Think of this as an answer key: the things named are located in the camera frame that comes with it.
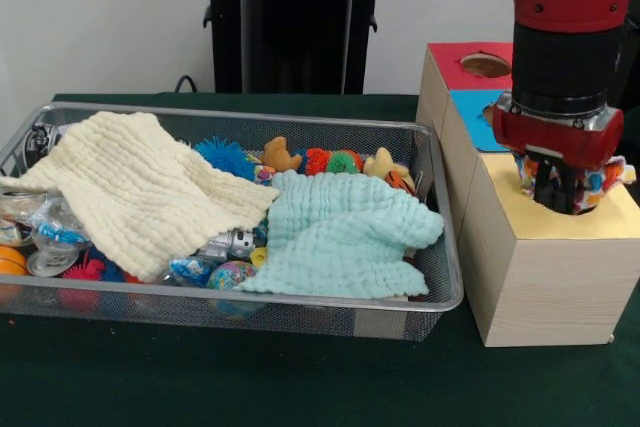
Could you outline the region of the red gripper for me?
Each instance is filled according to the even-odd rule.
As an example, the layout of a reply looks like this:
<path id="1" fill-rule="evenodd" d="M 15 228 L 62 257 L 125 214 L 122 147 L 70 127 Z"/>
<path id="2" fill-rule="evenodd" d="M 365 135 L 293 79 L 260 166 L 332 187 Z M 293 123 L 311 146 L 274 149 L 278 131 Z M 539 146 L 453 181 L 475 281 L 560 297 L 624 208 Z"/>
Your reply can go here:
<path id="1" fill-rule="evenodd" d="M 624 115 L 606 107 L 586 119 L 581 128 L 575 126 L 576 122 L 577 119 L 560 121 L 514 113 L 499 104 L 492 107 L 492 129 L 499 144 L 519 154 L 540 154 L 563 162 L 556 164 L 556 197 L 551 162 L 538 162 L 534 200 L 553 205 L 555 199 L 556 211 L 565 215 L 580 213 L 576 195 L 580 193 L 582 169 L 598 170 L 610 160 L 623 133 Z"/>

